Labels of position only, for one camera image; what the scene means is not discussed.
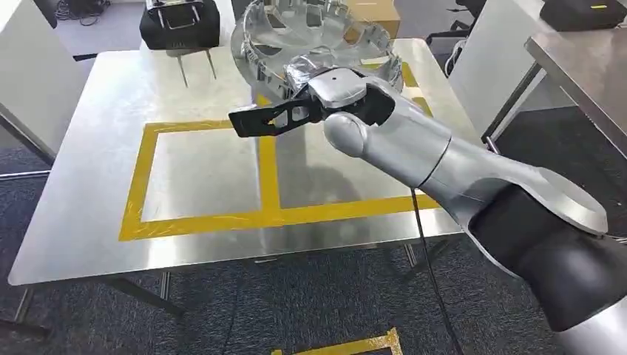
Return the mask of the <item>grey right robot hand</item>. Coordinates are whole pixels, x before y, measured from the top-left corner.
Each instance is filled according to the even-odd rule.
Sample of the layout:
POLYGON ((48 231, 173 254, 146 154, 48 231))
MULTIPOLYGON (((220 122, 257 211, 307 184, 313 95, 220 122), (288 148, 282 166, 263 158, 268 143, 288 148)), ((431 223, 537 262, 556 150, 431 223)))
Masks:
POLYGON ((338 67, 341 67, 341 64, 330 53, 308 53, 293 57, 283 69, 290 89, 297 93, 311 79, 338 67))

